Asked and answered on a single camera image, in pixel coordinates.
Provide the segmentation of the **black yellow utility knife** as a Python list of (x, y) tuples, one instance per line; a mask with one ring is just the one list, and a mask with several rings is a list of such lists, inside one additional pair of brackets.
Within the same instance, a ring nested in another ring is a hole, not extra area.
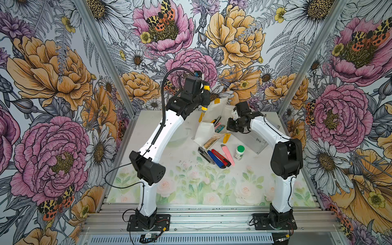
[(201, 109), (205, 113), (208, 110), (210, 104), (210, 87), (209, 85), (204, 85), (201, 93)]

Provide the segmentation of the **small grey art knife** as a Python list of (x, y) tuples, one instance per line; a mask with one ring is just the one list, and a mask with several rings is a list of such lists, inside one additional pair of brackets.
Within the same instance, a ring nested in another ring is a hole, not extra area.
[(216, 121), (215, 121), (215, 123), (214, 123), (215, 126), (218, 125), (218, 123), (219, 123), (219, 121), (221, 120), (221, 118), (222, 118), (222, 116), (219, 116), (219, 117), (216, 119)]

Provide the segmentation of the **teal utility knife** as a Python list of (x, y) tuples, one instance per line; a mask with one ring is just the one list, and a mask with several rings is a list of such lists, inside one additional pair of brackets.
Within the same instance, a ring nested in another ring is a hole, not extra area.
[(221, 132), (224, 128), (225, 128), (225, 125), (219, 125), (219, 126), (216, 128), (215, 133)]

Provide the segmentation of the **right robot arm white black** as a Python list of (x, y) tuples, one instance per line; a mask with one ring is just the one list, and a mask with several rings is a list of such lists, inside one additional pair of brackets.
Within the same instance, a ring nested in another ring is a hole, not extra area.
[(256, 225), (265, 225), (267, 229), (295, 230), (297, 228), (292, 207), (294, 183), (303, 167), (302, 143), (280, 132), (261, 112), (252, 111), (247, 102), (235, 105), (232, 116), (228, 119), (227, 129), (245, 134), (254, 132), (262, 137), (273, 149), (271, 169), (277, 176), (275, 195), (267, 216), (256, 214)]

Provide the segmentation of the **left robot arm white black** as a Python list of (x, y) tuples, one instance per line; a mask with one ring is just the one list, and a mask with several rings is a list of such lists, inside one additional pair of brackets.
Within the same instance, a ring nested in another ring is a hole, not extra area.
[(159, 163), (163, 151), (186, 118), (199, 107), (206, 112), (209, 104), (209, 83), (199, 77), (187, 77), (183, 89), (162, 107), (162, 120), (153, 135), (138, 152), (130, 153), (131, 163), (141, 184), (139, 205), (130, 218), (130, 226), (152, 230), (160, 220), (157, 218), (156, 194), (157, 184), (166, 172), (166, 168)]

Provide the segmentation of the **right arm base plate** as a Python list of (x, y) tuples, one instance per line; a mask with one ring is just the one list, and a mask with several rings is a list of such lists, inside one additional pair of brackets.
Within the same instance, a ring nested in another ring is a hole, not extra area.
[(252, 218), (255, 230), (293, 231), (298, 228), (294, 216), (291, 214), (273, 215), (271, 213), (254, 213)]

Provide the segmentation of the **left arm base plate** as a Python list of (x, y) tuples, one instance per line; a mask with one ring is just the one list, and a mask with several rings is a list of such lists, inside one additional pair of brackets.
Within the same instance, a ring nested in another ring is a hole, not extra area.
[(170, 214), (155, 214), (151, 217), (133, 214), (130, 216), (127, 225), (128, 232), (144, 232), (144, 231), (163, 231), (164, 228), (169, 230)]

